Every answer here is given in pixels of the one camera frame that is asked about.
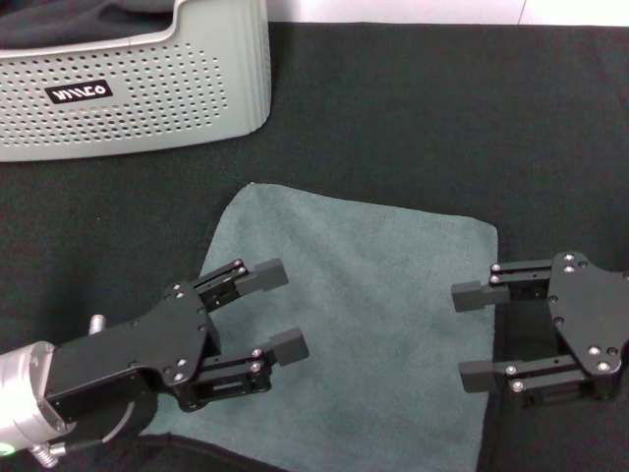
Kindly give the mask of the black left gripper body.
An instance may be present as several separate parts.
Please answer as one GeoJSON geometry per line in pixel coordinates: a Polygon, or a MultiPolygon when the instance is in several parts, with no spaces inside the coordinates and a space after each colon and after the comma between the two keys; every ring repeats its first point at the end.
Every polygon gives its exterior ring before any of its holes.
{"type": "Polygon", "coordinates": [[[54,350],[45,399],[66,423],[153,392],[172,393],[219,346],[210,297],[191,283],[169,288],[146,314],[54,350]]]}

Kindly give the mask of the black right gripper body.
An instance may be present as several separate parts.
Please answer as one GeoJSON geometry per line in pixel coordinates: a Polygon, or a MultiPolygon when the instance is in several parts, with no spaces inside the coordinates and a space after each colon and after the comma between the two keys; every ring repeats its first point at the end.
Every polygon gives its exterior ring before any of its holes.
{"type": "Polygon", "coordinates": [[[628,272],[601,269],[576,251],[552,260],[548,308],[569,354],[522,364],[509,387],[526,402],[563,394],[617,393],[628,347],[628,272]]]}

